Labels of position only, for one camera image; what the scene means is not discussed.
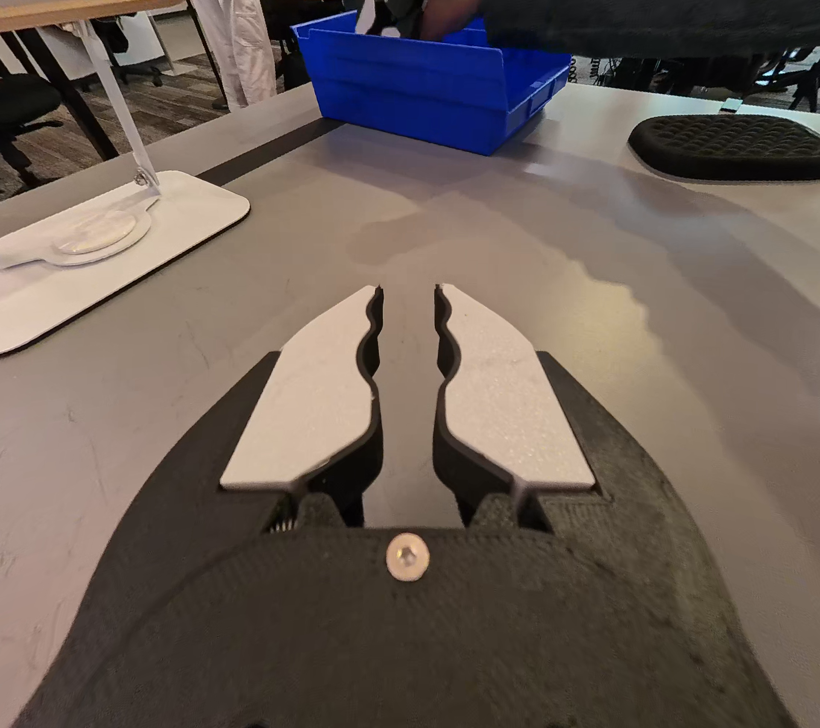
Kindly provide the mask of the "blue plastic bin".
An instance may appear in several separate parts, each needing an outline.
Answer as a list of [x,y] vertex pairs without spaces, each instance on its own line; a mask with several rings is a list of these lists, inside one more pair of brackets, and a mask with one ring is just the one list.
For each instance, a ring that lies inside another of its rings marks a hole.
[[355,12],[293,26],[323,117],[489,156],[567,84],[568,54],[360,35]]

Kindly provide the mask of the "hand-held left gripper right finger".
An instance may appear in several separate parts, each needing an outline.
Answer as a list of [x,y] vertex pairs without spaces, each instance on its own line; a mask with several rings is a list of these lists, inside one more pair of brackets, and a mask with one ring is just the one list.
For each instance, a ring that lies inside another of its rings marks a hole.
[[433,466],[469,526],[502,495],[513,518],[541,494],[589,493],[596,478],[529,340],[453,284],[437,284]]

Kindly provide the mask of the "black wrist rest pad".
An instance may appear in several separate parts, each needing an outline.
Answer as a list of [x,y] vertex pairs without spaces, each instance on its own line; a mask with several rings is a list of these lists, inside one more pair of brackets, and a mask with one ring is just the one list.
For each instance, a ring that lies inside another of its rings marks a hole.
[[819,135],[767,115],[675,115],[639,123],[627,141],[649,169],[721,184],[819,180]]

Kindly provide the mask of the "white lamp stand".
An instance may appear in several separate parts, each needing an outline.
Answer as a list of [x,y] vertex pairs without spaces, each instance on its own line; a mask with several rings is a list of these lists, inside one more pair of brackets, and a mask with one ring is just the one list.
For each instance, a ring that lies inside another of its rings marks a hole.
[[131,149],[133,180],[2,237],[2,354],[35,343],[249,214],[239,194],[180,170],[156,171],[142,144],[152,174]]

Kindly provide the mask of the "black office chair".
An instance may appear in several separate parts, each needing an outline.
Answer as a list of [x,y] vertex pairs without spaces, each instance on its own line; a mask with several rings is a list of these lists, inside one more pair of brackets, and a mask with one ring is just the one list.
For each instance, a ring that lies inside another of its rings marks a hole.
[[796,110],[802,102],[808,111],[817,113],[819,87],[818,46],[786,51],[766,65],[755,81],[759,92],[780,93],[794,89],[789,110]]
[[60,93],[46,79],[30,74],[1,78],[1,154],[27,190],[53,179],[40,178],[32,172],[30,159],[15,146],[15,141],[40,129],[62,127],[61,121],[46,119],[61,105]]

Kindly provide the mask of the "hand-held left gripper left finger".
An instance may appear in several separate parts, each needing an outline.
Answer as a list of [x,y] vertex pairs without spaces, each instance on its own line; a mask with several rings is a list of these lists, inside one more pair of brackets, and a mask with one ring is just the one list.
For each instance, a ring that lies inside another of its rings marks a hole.
[[231,491],[325,494],[364,526],[364,493],[384,460],[375,374],[384,291],[368,284],[283,345],[220,477]]

